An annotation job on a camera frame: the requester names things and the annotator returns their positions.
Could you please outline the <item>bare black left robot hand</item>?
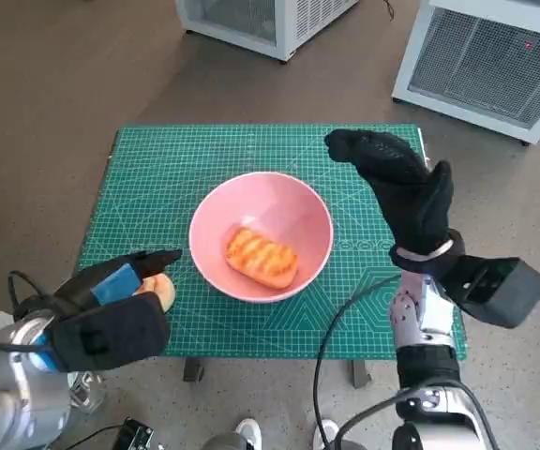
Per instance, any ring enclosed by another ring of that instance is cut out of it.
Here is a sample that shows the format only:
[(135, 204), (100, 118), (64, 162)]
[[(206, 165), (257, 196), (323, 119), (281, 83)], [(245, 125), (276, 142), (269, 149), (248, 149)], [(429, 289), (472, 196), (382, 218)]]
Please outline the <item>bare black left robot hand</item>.
[(180, 249), (138, 251), (80, 270), (54, 296), (82, 310), (105, 306), (141, 293), (154, 293), (163, 312), (173, 305), (176, 291), (165, 268), (182, 256)]

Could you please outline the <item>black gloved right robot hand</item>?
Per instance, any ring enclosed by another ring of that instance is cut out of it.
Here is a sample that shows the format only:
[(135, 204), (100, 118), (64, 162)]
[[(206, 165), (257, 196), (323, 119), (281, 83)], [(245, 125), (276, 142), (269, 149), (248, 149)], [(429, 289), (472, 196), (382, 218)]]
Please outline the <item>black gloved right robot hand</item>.
[(332, 160), (352, 164), (369, 183), (398, 247), (427, 256), (449, 239), (448, 161), (430, 170), (407, 141), (388, 132), (335, 129), (324, 143)]

